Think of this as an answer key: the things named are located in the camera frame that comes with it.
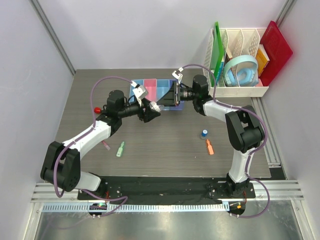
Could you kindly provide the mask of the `light blue drawer box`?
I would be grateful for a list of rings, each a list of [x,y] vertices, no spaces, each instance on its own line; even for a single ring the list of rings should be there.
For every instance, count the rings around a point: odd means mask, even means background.
[[[133,80],[130,85],[129,96],[135,96],[137,99],[143,99],[147,94],[142,80]]]

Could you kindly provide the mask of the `purple drawer box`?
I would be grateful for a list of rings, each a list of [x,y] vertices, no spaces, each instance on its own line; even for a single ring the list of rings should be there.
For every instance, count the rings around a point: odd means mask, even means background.
[[[176,79],[170,79],[169,83],[170,83],[171,86],[174,86],[177,83],[177,80]],[[182,111],[184,109],[184,106],[185,106],[185,102],[181,100],[179,105],[170,106],[169,110],[170,111]]]

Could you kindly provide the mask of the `red black stamp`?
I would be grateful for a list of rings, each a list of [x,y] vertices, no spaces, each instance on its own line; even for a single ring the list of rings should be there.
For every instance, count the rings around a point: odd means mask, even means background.
[[[99,107],[95,107],[94,108],[94,112],[96,113],[96,114],[100,114],[101,113],[101,108],[99,108]]]

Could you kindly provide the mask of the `sky blue drawer box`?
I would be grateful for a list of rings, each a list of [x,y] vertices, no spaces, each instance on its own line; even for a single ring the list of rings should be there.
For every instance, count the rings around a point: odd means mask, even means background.
[[[172,81],[170,79],[156,80],[156,100],[160,100],[171,88]]]

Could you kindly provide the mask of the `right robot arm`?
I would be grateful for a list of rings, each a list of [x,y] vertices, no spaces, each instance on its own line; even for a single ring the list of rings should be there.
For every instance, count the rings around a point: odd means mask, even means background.
[[[239,197],[249,188],[249,170],[254,151],[265,139],[265,131],[251,105],[236,107],[220,102],[209,94],[209,84],[204,75],[193,77],[192,86],[175,80],[157,104],[173,107],[181,101],[192,101],[195,111],[226,123],[228,139],[233,147],[231,168],[222,189],[229,197]]]

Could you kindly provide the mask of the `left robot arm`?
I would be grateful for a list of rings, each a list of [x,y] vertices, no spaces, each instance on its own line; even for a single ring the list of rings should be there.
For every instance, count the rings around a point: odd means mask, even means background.
[[[48,146],[40,177],[53,184],[59,198],[64,192],[77,189],[89,191],[97,200],[102,199],[107,192],[106,180],[97,174],[82,171],[82,158],[114,135],[123,118],[138,116],[147,123],[160,114],[161,108],[154,101],[143,98],[128,104],[121,90],[111,91],[101,114],[94,118],[91,126],[69,140],[62,143],[54,141]]]

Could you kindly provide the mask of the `blue cap stamp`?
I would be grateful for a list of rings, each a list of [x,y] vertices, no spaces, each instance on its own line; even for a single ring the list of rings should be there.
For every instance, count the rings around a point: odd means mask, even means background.
[[[205,139],[208,135],[208,130],[207,129],[203,129],[201,134],[200,134],[200,138],[201,139]]]

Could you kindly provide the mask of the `pink drawer box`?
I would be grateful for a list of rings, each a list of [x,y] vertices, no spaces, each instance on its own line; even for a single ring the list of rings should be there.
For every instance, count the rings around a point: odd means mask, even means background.
[[[157,79],[156,78],[144,79],[143,85],[148,92],[145,98],[151,102],[156,102],[157,101]]]

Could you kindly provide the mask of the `clear jar of clips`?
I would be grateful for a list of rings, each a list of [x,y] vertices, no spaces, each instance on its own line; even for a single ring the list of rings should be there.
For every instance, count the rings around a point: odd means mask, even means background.
[[[159,105],[155,101],[151,101],[149,105],[150,105],[150,108],[156,112],[161,112],[165,108],[164,105]]]

